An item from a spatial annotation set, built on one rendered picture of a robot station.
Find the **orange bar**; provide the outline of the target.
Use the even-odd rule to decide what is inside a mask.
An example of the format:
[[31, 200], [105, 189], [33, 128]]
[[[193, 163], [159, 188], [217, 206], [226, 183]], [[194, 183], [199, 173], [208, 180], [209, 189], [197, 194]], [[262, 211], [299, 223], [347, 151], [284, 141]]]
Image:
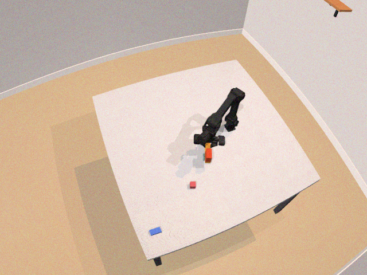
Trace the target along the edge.
[[205, 163], [210, 163], [212, 160], [212, 149], [210, 149], [210, 143], [205, 144]]

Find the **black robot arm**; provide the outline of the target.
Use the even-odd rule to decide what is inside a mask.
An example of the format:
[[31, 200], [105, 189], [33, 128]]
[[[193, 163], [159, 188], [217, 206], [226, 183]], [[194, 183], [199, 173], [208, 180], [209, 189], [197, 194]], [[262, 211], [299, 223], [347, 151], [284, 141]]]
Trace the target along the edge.
[[205, 124], [202, 126], [202, 133], [197, 137], [198, 142], [205, 145], [212, 137], [215, 136], [221, 126], [222, 118], [230, 107], [230, 112], [225, 117], [226, 124], [224, 124], [224, 126], [228, 132], [235, 130], [235, 127], [237, 127], [239, 123], [236, 115], [239, 103], [244, 98], [245, 92], [237, 87], [232, 88], [218, 111], [207, 118]]

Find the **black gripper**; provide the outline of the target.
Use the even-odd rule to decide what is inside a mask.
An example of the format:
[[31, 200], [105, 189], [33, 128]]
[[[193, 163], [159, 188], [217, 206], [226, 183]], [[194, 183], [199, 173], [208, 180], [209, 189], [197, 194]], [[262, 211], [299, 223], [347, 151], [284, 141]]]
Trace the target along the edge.
[[[194, 134], [194, 144], [200, 144], [197, 140], [197, 137], [200, 134]], [[212, 137], [207, 143], [211, 143], [210, 148], [213, 148], [215, 146], [225, 146], [225, 136], [218, 135]], [[218, 143], [218, 144], [217, 144]]]

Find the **blue rectangular block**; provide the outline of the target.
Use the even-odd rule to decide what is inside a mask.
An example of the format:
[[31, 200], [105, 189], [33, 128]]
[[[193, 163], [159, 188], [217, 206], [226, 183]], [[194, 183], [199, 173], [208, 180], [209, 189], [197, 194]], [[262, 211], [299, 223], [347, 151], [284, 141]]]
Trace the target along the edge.
[[156, 227], [154, 229], [149, 230], [149, 232], [151, 235], [155, 235], [155, 234], [161, 233], [162, 231], [160, 227]]

